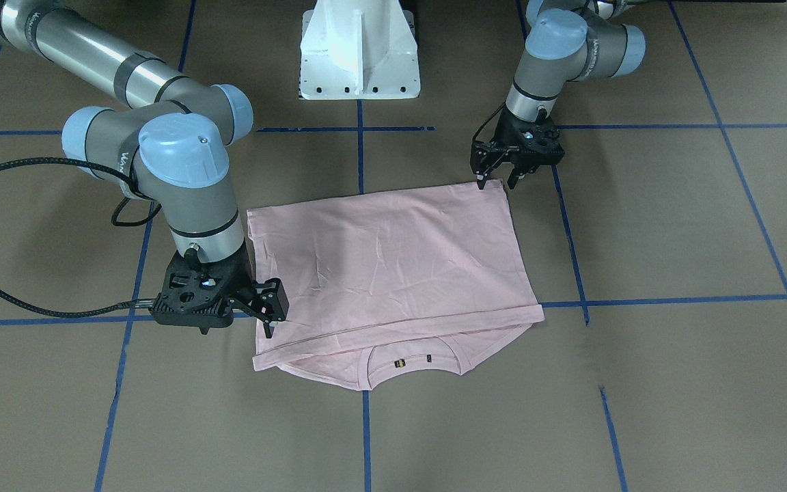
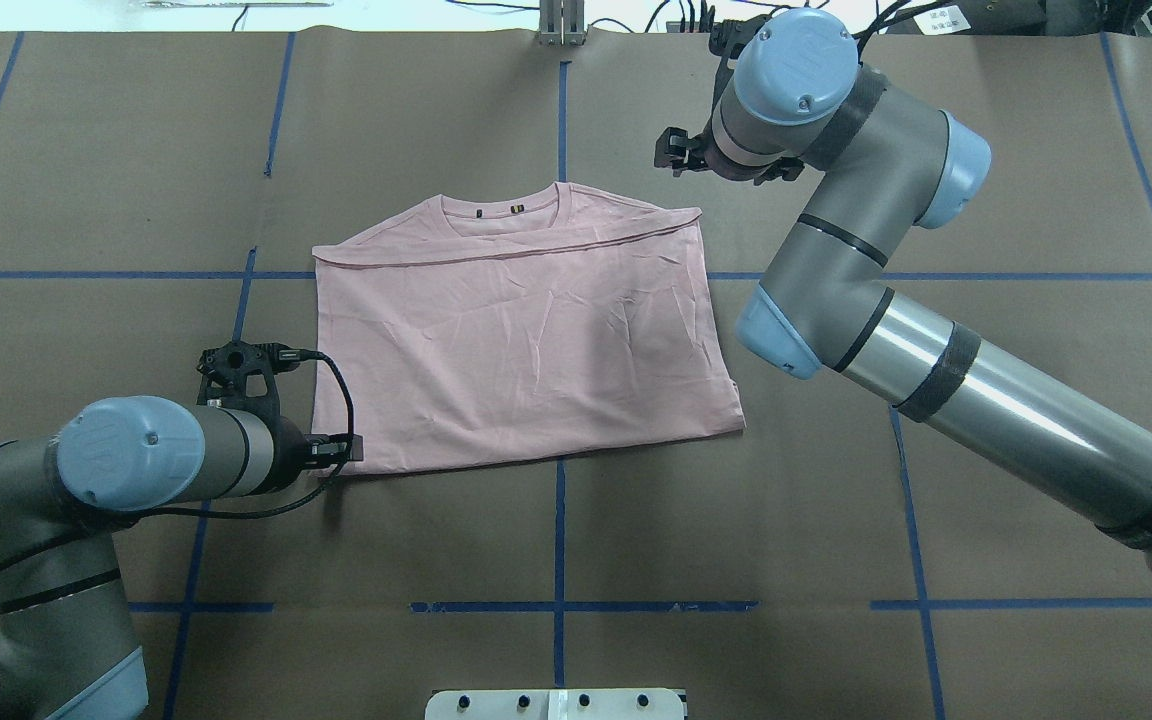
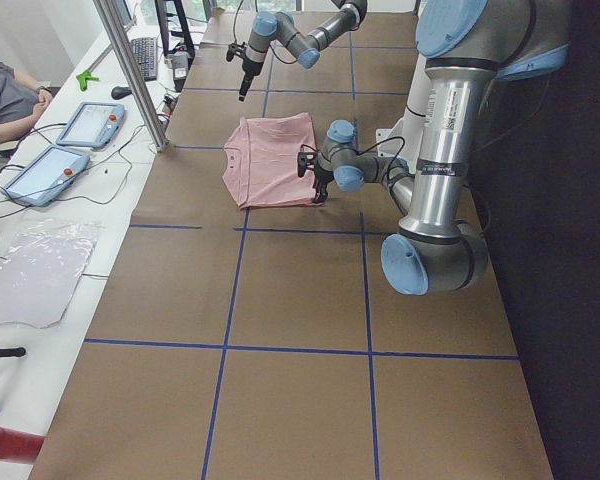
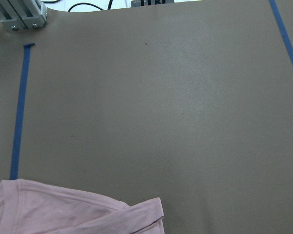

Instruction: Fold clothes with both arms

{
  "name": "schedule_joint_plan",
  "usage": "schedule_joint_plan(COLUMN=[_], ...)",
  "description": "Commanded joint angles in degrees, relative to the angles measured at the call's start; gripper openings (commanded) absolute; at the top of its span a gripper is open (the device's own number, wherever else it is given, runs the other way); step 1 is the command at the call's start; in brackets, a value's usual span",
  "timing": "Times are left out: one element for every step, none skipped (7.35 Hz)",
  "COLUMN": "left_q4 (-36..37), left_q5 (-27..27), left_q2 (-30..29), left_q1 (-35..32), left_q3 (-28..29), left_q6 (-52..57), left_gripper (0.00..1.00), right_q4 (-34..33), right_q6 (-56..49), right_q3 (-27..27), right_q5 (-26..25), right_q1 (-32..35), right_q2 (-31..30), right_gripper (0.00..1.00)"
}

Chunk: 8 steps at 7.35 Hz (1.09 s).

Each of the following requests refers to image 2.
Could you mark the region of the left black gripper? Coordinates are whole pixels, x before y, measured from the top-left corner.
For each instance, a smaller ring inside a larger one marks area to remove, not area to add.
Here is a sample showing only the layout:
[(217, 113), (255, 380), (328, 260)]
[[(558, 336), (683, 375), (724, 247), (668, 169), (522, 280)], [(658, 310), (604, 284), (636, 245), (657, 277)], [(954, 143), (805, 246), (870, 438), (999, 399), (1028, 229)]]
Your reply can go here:
[(308, 434), (291, 419), (279, 416), (271, 430), (274, 441), (271, 491), (282, 491), (306, 470), (343, 467), (364, 461), (364, 438), (355, 433)]

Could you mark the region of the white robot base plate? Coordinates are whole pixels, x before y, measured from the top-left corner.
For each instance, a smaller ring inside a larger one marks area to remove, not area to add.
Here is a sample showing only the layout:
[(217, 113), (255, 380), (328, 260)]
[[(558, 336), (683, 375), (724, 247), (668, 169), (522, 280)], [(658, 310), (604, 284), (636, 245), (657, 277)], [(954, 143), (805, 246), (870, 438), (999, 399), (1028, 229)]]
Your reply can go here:
[(463, 689), (430, 697), (425, 719), (687, 719), (685, 692), (664, 687)]

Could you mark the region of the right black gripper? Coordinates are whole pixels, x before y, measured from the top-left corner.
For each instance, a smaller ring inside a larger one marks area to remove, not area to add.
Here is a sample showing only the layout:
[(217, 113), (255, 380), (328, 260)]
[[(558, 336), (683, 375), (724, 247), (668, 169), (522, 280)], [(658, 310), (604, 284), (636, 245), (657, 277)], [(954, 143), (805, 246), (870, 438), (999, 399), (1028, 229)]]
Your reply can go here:
[(672, 177), (712, 170), (727, 181), (758, 185), (773, 181), (794, 182), (804, 172), (805, 164), (799, 158), (755, 154), (738, 146), (718, 126), (705, 127), (700, 135), (666, 127), (655, 141), (654, 168), (669, 170)]

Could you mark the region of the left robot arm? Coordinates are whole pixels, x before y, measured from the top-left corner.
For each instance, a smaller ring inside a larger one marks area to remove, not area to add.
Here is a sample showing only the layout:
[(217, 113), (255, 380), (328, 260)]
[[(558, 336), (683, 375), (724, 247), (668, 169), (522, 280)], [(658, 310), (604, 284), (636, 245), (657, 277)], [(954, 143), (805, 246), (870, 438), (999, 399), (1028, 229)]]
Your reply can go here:
[(156, 396), (105, 397), (50, 437), (0, 444), (0, 719), (147, 708), (113, 537), (197, 502), (268, 495), (364, 456), (361, 437)]

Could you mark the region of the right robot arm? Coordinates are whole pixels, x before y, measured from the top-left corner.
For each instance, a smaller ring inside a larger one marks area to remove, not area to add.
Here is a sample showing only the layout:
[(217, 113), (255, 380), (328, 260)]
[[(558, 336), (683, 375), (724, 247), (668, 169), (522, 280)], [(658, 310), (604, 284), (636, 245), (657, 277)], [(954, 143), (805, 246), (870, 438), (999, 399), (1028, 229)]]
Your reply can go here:
[(987, 141), (865, 65), (874, 33), (813, 8), (723, 20), (700, 135), (669, 127), (680, 176), (823, 179), (741, 311), (742, 346), (791, 377), (858, 382), (1078, 511), (1152, 571), (1152, 432), (882, 282), (914, 227), (950, 223), (986, 181)]

